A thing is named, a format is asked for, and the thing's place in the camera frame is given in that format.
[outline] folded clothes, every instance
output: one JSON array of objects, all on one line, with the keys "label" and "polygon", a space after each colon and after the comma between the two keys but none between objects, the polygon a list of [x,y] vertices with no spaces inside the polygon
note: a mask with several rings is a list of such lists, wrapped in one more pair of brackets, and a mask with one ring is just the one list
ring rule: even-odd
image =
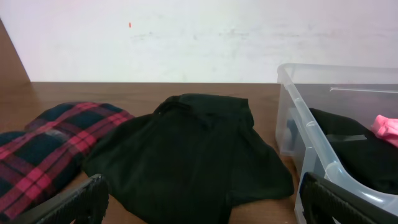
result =
[{"label": "folded clothes", "polygon": [[310,108],[346,171],[358,182],[398,194],[398,150],[357,121]]},{"label": "folded clothes", "polygon": [[247,99],[172,96],[109,133],[83,164],[147,223],[228,223],[231,208],[294,192],[275,150],[253,130]]},{"label": "folded clothes", "polygon": [[132,118],[102,103],[63,103],[24,131],[0,134],[0,223],[46,201],[79,173],[107,132]]},{"label": "folded clothes", "polygon": [[398,119],[378,115],[372,125],[372,131],[379,139],[398,147]]}]

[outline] pink clothing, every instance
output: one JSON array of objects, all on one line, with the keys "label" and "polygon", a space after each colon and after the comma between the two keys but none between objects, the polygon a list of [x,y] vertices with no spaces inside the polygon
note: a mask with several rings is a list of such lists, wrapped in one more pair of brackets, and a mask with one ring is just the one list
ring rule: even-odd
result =
[{"label": "pink clothing", "polygon": [[398,119],[378,115],[371,128],[376,137],[398,147]]}]

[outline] black fabric in bin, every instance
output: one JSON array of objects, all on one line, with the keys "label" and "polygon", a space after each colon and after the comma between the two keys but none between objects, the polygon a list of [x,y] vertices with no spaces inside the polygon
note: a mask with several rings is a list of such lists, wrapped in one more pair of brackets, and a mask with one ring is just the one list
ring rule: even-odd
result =
[{"label": "black fabric in bin", "polygon": [[352,177],[374,190],[398,194],[398,148],[351,118],[313,108],[310,111],[323,133],[332,136],[330,145]]}]

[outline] plaid shirt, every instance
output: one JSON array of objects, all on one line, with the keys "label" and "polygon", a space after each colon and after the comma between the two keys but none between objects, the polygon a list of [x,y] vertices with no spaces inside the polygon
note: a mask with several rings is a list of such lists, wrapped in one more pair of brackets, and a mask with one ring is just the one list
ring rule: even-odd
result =
[{"label": "plaid shirt", "polygon": [[63,103],[42,113],[24,132],[0,134],[0,223],[62,190],[93,145],[131,118],[110,104]]}]

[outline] plastic storage container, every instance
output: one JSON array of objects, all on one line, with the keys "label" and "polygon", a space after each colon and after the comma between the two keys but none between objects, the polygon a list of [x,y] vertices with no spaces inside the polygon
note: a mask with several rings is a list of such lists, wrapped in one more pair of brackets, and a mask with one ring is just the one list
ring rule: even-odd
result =
[{"label": "plastic storage container", "polygon": [[[299,184],[311,171],[398,215],[398,195],[375,191],[352,178],[309,110],[347,116],[368,128],[379,114],[398,118],[398,69],[283,64],[278,82],[276,140],[279,152],[293,157]],[[300,224],[306,223],[302,212],[297,194],[295,215]]]}]

